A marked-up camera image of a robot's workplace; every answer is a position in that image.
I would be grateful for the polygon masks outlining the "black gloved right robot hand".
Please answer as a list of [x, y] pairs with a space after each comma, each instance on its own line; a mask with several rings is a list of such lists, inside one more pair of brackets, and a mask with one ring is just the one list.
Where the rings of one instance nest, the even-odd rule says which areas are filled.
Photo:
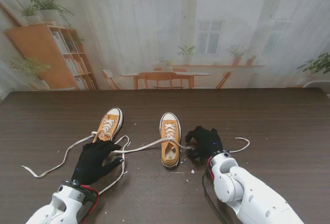
[[188, 144], [192, 139], [195, 140], [195, 146], [187, 150], [187, 156], [191, 160], [207, 160], [214, 153], [223, 151], [221, 139], [214, 128], [207, 130], [202, 126], [197, 126], [188, 132], [185, 142]]

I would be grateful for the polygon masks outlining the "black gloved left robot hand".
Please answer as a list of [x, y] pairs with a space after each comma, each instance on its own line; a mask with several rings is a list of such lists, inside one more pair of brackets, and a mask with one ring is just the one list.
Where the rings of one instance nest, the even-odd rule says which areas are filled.
[[108, 175], [124, 161], [122, 157], [118, 157], [109, 164], [103, 165], [104, 160], [115, 150], [121, 150], [121, 146], [111, 141], [98, 140], [94, 143], [85, 144], [72, 174], [71, 181], [78, 182], [78, 184], [91, 185]]

